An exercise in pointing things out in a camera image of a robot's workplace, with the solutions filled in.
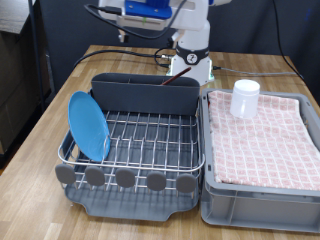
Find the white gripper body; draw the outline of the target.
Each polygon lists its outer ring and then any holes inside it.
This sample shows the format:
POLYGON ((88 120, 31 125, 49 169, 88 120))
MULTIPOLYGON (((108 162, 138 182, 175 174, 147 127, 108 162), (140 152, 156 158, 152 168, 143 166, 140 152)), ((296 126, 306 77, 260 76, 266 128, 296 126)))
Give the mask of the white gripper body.
POLYGON ((166 27, 199 30, 207 19, 209 0, 99 0, 99 14, 123 27, 162 31, 166 27))

